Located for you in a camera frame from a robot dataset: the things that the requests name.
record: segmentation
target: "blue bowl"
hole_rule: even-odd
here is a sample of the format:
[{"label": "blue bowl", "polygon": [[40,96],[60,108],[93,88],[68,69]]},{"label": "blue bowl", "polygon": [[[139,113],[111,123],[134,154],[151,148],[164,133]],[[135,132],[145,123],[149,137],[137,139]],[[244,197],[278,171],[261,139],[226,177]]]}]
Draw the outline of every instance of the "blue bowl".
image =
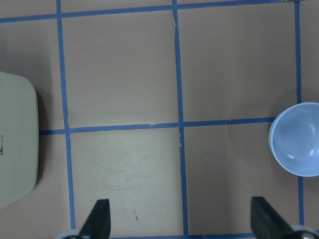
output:
[{"label": "blue bowl", "polygon": [[283,111],[269,130],[278,163],[298,176],[319,175],[319,104],[301,103]]}]

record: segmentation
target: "bowl rim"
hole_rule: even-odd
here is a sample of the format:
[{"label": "bowl rim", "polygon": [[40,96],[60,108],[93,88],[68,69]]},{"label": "bowl rim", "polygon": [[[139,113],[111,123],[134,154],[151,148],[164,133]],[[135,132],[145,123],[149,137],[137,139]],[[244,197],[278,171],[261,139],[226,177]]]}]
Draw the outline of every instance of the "bowl rim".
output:
[{"label": "bowl rim", "polygon": [[302,177],[315,177],[315,176],[319,176],[319,172],[316,173],[316,174],[300,174],[300,173],[297,173],[297,172],[294,172],[292,171],[291,169],[288,169],[287,167],[285,167],[281,161],[278,159],[275,151],[274,151],[274,145],[273,145],[273,135],[274,135],[274,131],[276,129],[276,126],[278,124],[278,121],[288,112],[288,111],[291,111],[293,110],[294,108],[298,108],[298,107],[302,107],[304,105],[316,105],[319,107],[319,103],[316,103],[316,102],[304,102],[304,103],[299,103],[299,104],[296,104],[294,106],[291,106],[289,107],[288,109],[284,110],[283,112],[281,112],[276,118],[275,120],[273,121],[271,127],[270,127],[270,130],[269,130],[269,135],[268,135],[268,138],[269,138],[269,147],[270,147],[270,150],[271,150],[271,153],[273,154],[273,156],[275,157],[276,161],[284,168],[286,169],[288,172],[292,173],[292,174],[295,174],[297,176],[302,176]]}]

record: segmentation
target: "light blue plastic bowl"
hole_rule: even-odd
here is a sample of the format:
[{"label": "light blue plastic bowl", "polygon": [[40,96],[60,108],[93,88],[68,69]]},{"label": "light blue plastic bowl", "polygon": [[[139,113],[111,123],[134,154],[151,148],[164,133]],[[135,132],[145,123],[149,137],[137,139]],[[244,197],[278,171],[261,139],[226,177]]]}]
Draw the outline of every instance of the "light blue plastic bowl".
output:
[{"label": "light blue plastic bowl", "polygon": [[319,175],[319,104],[301,103],[283,111],[269,130],[269,147],[278,163],[298,176]]}]

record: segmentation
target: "white object with rounded corners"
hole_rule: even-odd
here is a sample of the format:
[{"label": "white object with rounded corners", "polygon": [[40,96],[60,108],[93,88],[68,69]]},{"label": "white object with rounded corners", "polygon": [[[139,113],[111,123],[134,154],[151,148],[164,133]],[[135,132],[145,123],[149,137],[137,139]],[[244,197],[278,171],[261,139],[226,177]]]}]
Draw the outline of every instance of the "white object with rounded corners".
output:
[{"label": "white object with rounded corners", "polygon": [[0,209],[35,186],[37,112],[33,85],[24,77],[0,72]]},{"label": "white object with rounded corners", "polygon": [[319,104],[301,103],[283,111],[269,130],[269,147],[278,163],[298,176],[319,175]]}]

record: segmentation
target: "bowl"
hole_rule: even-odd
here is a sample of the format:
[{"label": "bowl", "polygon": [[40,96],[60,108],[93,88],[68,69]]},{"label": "bowl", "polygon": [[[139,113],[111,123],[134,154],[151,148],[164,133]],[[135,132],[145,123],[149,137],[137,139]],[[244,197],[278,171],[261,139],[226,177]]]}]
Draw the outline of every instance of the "bowl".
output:
[{"label": "bowl", "polygon": [[269,130],[269,147],[288,172],[319,175],[319,104],[301,103],[283,111]]}]

